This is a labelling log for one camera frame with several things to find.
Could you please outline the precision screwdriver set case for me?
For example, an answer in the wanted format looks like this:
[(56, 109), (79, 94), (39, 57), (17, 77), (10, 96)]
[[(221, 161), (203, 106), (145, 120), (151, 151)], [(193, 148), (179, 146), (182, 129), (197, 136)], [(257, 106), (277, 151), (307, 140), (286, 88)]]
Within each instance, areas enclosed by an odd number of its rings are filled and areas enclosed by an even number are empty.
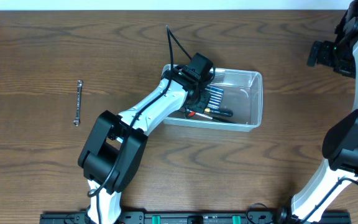
[(207, 107), (211, 109), (218, 109), (223, 99), (224, 90), (208, 85), (206, 87), (206, 91), (208, 91), (211, 95)]

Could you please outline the claw hammer black handle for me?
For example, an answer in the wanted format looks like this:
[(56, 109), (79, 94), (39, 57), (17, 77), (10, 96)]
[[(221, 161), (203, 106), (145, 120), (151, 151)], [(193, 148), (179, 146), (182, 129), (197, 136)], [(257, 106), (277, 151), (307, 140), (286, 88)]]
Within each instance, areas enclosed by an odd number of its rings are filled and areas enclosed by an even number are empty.
[(216, 122), (222, 122), (222, 123), (233, 123), (233, 122), (230, 122), (226, 119), (222, 119), (222, 118), (218, 118), (218, 117), (215, 117), (215, 116), (210, 116), (210, 115), (206, 115), (206, 114), (201, 114), (201, 113), (195, 113), (195, 115), (201, 117), (201, 118), (206, 118), (206, 119), (209, 119), (209, 120), (212, 120), (212, 121), (216, 121)]

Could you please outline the yellow black screwdriver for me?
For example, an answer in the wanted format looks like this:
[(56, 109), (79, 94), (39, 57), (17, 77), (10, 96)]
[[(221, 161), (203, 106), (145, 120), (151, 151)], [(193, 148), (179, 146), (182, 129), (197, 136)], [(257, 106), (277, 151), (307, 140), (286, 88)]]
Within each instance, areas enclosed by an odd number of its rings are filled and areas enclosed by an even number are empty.
[(231, 117), (233, 116), (233, 112), (229, 109), (222, 109), (222, 108), (206, 108), (204, 110), (205, 113), (223, 116), (223, 117)]

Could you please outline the silver combination wrench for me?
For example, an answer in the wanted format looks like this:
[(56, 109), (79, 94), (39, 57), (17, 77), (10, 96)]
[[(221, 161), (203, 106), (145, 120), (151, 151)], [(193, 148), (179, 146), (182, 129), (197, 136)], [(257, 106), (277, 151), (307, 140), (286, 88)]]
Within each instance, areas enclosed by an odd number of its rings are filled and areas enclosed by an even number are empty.
[(83, 80), (77, 82), (77, 94), (76, 94), (76, 115), (73, 120), (74, 126), (80, 125), (80, 109), (81, 109), (81, 91), (83, 87)]

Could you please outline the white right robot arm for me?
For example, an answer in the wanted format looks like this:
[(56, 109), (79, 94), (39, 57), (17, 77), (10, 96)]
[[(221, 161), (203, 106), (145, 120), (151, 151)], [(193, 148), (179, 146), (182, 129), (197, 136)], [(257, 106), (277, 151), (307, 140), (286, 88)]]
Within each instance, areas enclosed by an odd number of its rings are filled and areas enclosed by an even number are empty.
[(325, 210), (349, 184), (358, 185), (358, 0), (350, 3), (334, 32), (334, 42), (314, 42), (307, 64), (325, 65), (355, 79), (352, 111), (326, 133), (322, 163), (305, 187), (279, 210), (275, 223), (335, 223), (323, 216)]

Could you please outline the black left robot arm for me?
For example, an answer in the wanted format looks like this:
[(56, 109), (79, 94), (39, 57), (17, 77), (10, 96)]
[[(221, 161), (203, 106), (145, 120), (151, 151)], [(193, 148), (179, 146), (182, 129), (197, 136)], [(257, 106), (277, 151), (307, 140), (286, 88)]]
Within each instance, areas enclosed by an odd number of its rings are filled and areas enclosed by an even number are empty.
[(78, 158), (89, 184), (87, 223), (117, 221), (121, 193), (140, 166), (149, 134), (174, 111), (208, 100), (204, 89), (213, 78), (212, 61), (197, 53), (188, 65), (171, 65), (157, 88), (135, 106), (98, 116)]

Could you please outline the clear plastic container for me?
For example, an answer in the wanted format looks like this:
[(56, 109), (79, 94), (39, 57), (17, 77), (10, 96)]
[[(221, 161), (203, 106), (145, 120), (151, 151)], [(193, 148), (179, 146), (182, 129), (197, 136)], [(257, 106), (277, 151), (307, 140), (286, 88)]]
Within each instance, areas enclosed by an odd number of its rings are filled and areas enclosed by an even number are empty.
[(231, 117), (223, 117), (233, 123), (222, 123), (194, 115), (187, 118), (184, 110), (176, 111), (165, 118), (164, 124), (193, 128), (220, 129), (226, 131), (249, 132), (260, 126), (263, 111), (263, 84), (259, 72), (216, 68), (214, 80), (209, 86), (224, 90), (219, 108), (233, 112)]

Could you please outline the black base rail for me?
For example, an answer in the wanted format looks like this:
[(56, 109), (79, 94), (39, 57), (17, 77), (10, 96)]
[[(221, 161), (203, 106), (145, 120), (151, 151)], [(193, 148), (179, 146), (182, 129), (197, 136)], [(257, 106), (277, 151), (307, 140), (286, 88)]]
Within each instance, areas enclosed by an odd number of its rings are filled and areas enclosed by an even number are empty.
[[(122, 212), (117, 224), (269, 224), (273, 213), (251, 211), (249, 213), (144, 213)], [(86, 211), (68, 213), (44, 213), (41, 224), (87, 224), (93, 223)]]

